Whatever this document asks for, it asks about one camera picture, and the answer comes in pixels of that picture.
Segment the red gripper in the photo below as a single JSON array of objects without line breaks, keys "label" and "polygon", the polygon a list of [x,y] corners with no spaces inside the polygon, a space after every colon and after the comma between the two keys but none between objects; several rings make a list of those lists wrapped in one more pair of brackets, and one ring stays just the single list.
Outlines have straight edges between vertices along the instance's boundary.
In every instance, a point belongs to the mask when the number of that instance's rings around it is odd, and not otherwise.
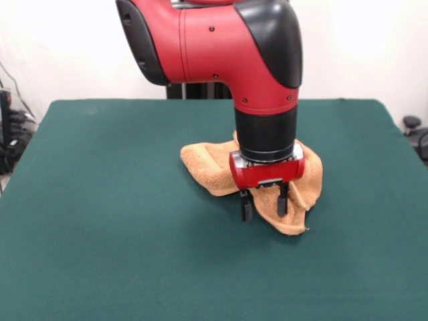
[{"label": "red gripper", "polygon": [[229,166],[233,180],[239,191],[241,200],[241,218],[243,222],[253,219],[252,196],[248,189],[258,188],[270,183],[282,183],[277,200],[277,214],[286,215],[288,212],[287,182],[302,177],[305,168],[305,157],[302,150],[295,150],[291,158],[278,163],[251,163],[243,158],[239,151],[229,155]]}]

